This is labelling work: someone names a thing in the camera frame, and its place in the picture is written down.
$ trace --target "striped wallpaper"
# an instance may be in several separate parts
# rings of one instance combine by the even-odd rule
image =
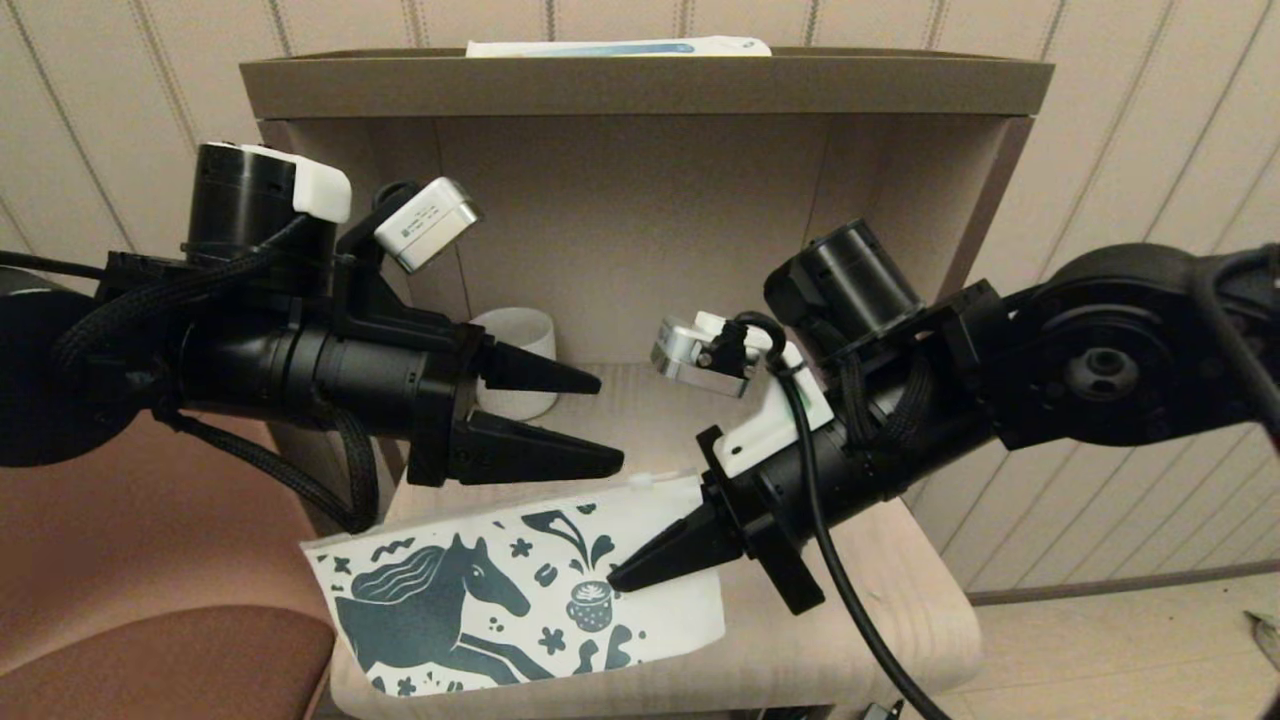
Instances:
[[[1056,63],[974,268],[997,290],[1108,243],[1211,252],[1280,231],[1271,0],[3,3],[8,250],[175,255],[193,143],[257,140],[241,60],[709,33]],[[1277,559],[1277,491],[1274,454],[1238,427],[1137,450],[1061,441],[1010,455],[992,445],[906,500],[964,587],[1001,591]]]

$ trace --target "paper cup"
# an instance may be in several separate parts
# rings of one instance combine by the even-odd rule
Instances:
[[[499,307],[471,320],[498,338],[534,355],[556,359],[556,323],[552,316],[531,307]],[[552,409],[554,392],[489,389],[484,380],[476,383],[476,404],[485,413],[512,420],[529,420]]]

